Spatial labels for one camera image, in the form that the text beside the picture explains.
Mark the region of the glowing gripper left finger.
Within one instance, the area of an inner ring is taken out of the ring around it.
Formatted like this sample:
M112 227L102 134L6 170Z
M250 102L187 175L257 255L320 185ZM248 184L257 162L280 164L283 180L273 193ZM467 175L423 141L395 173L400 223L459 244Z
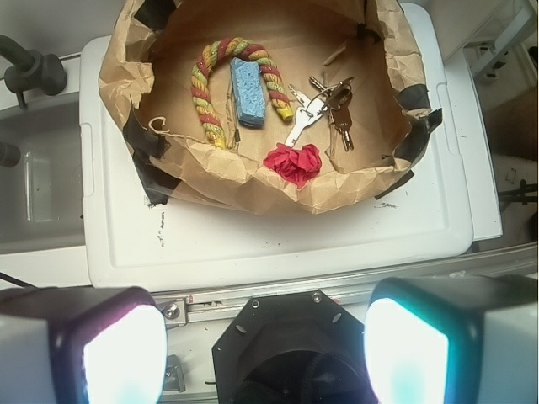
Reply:
M165 322L140 287L1 292L3 403L156 403Z

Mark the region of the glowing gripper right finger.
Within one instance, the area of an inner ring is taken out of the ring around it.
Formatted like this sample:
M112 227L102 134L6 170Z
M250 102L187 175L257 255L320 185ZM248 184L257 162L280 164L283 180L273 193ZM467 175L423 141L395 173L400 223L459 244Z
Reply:
M380 403L536 403L538 282L384 279L366 311L364 352Z

